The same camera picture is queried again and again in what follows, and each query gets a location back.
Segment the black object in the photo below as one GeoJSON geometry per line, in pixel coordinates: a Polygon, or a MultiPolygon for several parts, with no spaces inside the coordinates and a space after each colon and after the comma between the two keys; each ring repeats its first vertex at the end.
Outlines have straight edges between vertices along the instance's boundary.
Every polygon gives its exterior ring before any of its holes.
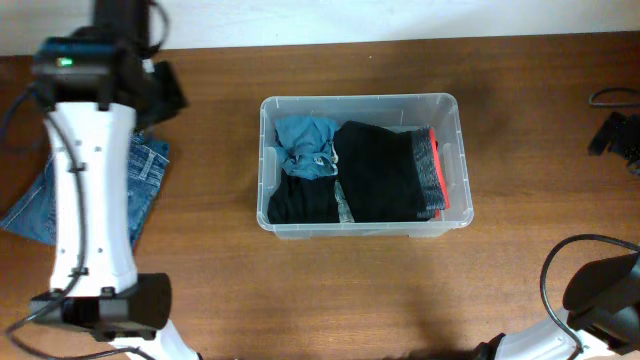
{"type": "Polygon", "coordinates": [[[307,180],[282,170],[280,186],[269,200],[271,224],[339,223],[335,176],[307,180]]]}
{"type": "Polygon", "coordinates": [[[640,349],[640,255],[591,262],[571,279],[563,305],[567,324],[620,355],[640,349]]]}
{"type": "Polygon", "coordinates": [[[418,221],[426,202],[410,132],[348,121],[333,141],[338,178],[356,222],[418,221]]]}
{"type": "Polygon", "coordinates": [[[640,115],[613,112],[589,144],[589,155],[609,152],[624,157],[629,171],[640,175],[640,115]]]}
{"type": "Polygon", "coordinates": [[[384,360],[493,360],[504,334],[491,339],[488,343],[480,343],[473,351],[412,351],[402,358],[385,358],[384,360]]]}
{"type": "Polygon", "coordinates": [[[137,111],[138,129],[174,117],[187,103],[168,63],[145,72],[149,47],[148,0],[97,0],[92,26],[68,37],[47,39],[34,56],[38,100],[53,109],[58,102],[112,103],[137,111]]]}
{"type": "MultiPolygon", "coordinates": [[[[60,295],[46,292],[31,299],[31,312],[55,301],[60,295]]],[[[88,332],[96,341],[117,337],[141,337],[153,340],[169,320],[171,284],[166,274],[140,274],[138,283],[114,294],[103,289],[100,297],[66,298],[62,306],[37,318],[40,325],[88,332]]]]}

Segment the denim fabric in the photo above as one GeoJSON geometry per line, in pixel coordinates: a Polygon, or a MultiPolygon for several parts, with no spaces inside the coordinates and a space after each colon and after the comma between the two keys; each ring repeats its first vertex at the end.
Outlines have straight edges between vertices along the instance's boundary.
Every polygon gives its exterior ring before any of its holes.
{"type": "Polygon", "coordinates": [[[640,160],[629,164],[627,168],[629,169],[629,171],[631,171],[632,174],[640,176],[640,160]]]}
{"type": "Polygon", "coordinates": [[[278,160],[289,176],[313,180],[335,176],[337,156],[333,134],[340,126],[333,120],[314,116],[289,116],[276,120],[278,160]]]}
{"type": "MultiPolygon", "coordinates": [[[[127,220],[131,246],[142,233],[154,198],[160,190],[169,164],[169,145],[148,140],[142,134],[131,136],[127,164],[127,220]]],[[[27,193],[0,220],[0,228],[47,245],[56,243],[56,193],[53,158],[27,193]]]]}

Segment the clear plastic bin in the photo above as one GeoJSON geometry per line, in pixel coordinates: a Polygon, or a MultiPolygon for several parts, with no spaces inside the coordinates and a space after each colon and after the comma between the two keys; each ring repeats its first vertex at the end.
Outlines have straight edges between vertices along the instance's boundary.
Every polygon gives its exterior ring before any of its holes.
{"type": "Polygon", "coordinates": [[[258,224],[281,239],[371,235],[435,237],[465,227],[473,219],[458,103],[449,94],[270,97],[260,108],[258,174],[258,224]],[[274,121],[289,115],[326,116],[340,124],[354,120],[396,132],[433,126],[451,207],[441,211],[440,218],[426,222],[270,224],[267,207],[280,185],[281,171],[273,148],[276,145],[274,121]]]}

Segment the wooden surface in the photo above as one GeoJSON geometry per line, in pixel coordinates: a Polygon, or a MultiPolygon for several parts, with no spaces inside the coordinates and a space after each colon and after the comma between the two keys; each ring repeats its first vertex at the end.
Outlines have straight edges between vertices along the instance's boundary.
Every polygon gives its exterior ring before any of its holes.
{"type": "MultiPolygon", "coordinates": [[[[585,232],[639,240],[640,178],[621,158],[586,154],[609,113],[587,107],[588,95],[640,86],[639,56],[638,33],[164,52],[191,106],[154,130],[172,162],[136,249],[139,270],[171,276],[172,318],[206,359],[373,359],[523,330],[546,315],[538,277],[553,245],[585,232]],[[257,225],[262,100],[426,92],[459,102],[469,227],[435,239],[287,242],[257,225]]],[[[3,111],[29,62],[0,61],[3,111]]],[[[12,141],[39,136],[38,118],[21,111],[12,141]]],[[[45,158],[0,154],[0,210],[45,158]]],[[[553,304],[582,264],[621,253],[570,246],[549,274],[553,304]]],[[[52,263],[52,248],[0,234],[0,326],[47,289],[52,263]]],[[[58,354],[104,348],[39,327],[22,335],[58,354]]],[[[0,357],[26,358],[4,340],[0,357]]]]}

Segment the black cable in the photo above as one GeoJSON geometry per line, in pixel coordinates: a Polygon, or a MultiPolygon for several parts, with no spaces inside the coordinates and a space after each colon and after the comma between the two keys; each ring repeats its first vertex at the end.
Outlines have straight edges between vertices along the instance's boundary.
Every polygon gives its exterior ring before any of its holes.
{"type": "Polygon", "coordinates": [[[569,360],[575,359],[578,355],[584,352],[583,344],[582,340],[580,340],[580,337],[578,337],[578,335],[573,332],[573,330],[571,330],[564,322],[562,322],[562,320],[558,318],[556,313],[551,308],[551,305],[549,304],[549,298],[547,297],[547,272],[549,271],[551,261],[563,247],[571,244],[572,242],[585,240],[604,242],[607,244],[617,245],[629,250],[640,252],[640,246],[627,241],[618,240],[616,238],[604,235],[581,234],[571,236],[562,240],[560,243],[558,243],[558,245],[551,249],[551,252],[549,253],[549,255],[547,255],[547,259],[544,261],[544,265],[542,265],[542,272],[540,273],[540,296],[542,297],[542,303],[544,304],[544,308],[547,310],[547,313],[551,317],[551,320],[553,320],[553,322],[556,323],[556,325],[558,325],[558,327],[562,329],[562,331],[564,331],[573,339],[573,341],[576,342],[576,350],[573,352],[569,360]]]}
{"type": "Polygon", "coordinates": [[[70,172],[73,174],[75,185],[76,185],[76,191],[78,193],[77,198],[78,198],[78,217],[79,217],[79,235],[80,235],[80,244],[78,249],[78,262],[77,262],[75,271],[69,275],[71,277],[71,280],[69,281],[67,286],[61,292],[58,293],[58,296],[56,297],[56,299],[48,303],[46,306],[44,306],[40,310],[35,311],[31,315],[9,326],[5,330],[5,336],[9,339],[9,341],[13,345],[17,346],[24,352],[28,353],[31,356],[34,356],[39,359],[44,359],[44,360],[91,360],[91,359],[100,359],[107,356],[112,356],[112,355],[117,355],[122,353],[132,353],[144,358],[145,360],[155,360],[151,356],[147,355],[145,352],[134,347],[114,349],[110,351],[103,351],[95,354],[82,355],[82,356],[56,357],[27,345],[26,343],[24,343],[22,340],[18,339],[14,335],[14,333],[17,330],[24,327],[28,323],[60,307],[62,303],[66,300],[67,295],[69,295],[69,293],[73,290],[73,288],[77,285],[78,281],[80,280],[80,276],[82,276],[82,269],[85,267],[85,263],[86,263],[87,216],[86,216],[86,209],[85,209],[84,187],[82,186],[82,177],[80,176],[81,164],[78,161],[78,158],[74,153],[73,148],[71,147],[71,142],[69,141],[67,136],[62,132],[62,130],[60,129],[60,126],[51,117],[51,114],[49,114],[49,112],[46,109],[44,108],[41,108],[41,109],[46,117],[45,121],[57,133],[58,137],[62,141],[62,144],[64,145],[65,150],[67,151],[67,154],[69,156],[69,161],[71,162],[70,172]]]}
{"type": "Polygon", "coordinates": [[[598,107],[598,108],[640,107],[640,102],[634,102],[634,103],[630,103],[630,102],[626,102],[626,103],[595,102],[595,100],[600,95],[609,94],[609,93],[617,93],[617,92],[631,94],[631,95],[635,95],[635,96],[640,96],[640,91],[638,91],[636,89],[626,88],[626,87],[608,87],[608,88],[604,88],[604,89],[602,89],[600,91],[596,91],[593,94],[591,94],[591,96],[589,96],[589,105],[592,106],[592,107],[598,107]]]}
{"type": "Polygon", "coordinates": [[[158,41],[156,45],[151,46],[148,49],[148,53],[146,54],[150,58],[155,54],[157,54],[158,51],[160,51],[160,48],[162,47],[162,45],[164,45],[165,41],[167,41],[167,38],[169,37],[170,23],[169,23],[169,15],[167,14],[167,11],[162,7],[162,5],[160,5],[159,2],[157,2],[156,0],[149,0],[149,5],[152,7],[155,7],[158,10],[163,22],[162,37],[160,38],[160,41],[158,41]]]}
{"type": "Polygon", "coordinates": [[[34,91],[33,86],[29,85],[27,89],[20,96],[16,98],[16,100],[13,102],[9,110],[5,113],[2,119],[2,124],[0,124],[0,148],[2,148],[2,151],[20,155],[20,154],[26,154],[26,153],[36,151],[40,149],[40,147],[44,144],[44,140],[45,140],[44,135],[40,139],[31,143],[31,145],[24,146],[24,147],[14,147],[14,146],[7,145],[6,143],[6,137],[9,129],[9,124],[11,123],[11,119],[13,119],[13,116],[15,115],[16,111],[18,111],[18,108],[20,107],[20,105],[22,105],[22,103],[24,103],[33,95],[33,91],[34,91]]]}

